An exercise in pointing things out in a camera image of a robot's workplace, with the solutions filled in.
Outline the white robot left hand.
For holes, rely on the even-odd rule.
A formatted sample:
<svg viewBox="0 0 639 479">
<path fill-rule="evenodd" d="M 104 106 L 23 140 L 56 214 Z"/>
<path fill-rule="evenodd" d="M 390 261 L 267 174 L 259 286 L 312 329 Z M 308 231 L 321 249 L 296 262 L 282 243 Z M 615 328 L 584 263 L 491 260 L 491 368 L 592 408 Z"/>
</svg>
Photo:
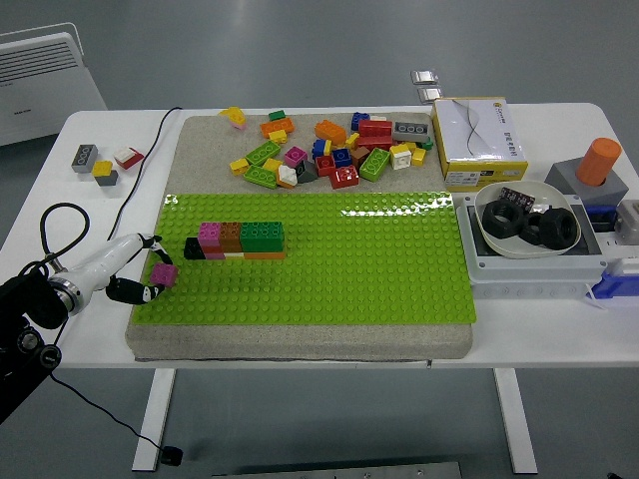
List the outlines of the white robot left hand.
<svg viewBox="0 0 639 479">
<path fill-rule="evenodd" d="M 49 283 L 57 290 L 59 297 L 68 302 L 70 315 L 82 311 L 90 302 L 93 292 L 104 288 L 113 300 L 128 304 L 148 303 L 165 289 L 163 285 L 146 286 L 116 278 L 116 273 L 146 248 L 155 252 L 163 263 L 172 264 L 160 244 L 161 240 L 159 236 L 143 234 L 108 240 L 104 247 L 74 267 L 54 273 Z"/>
</svg>

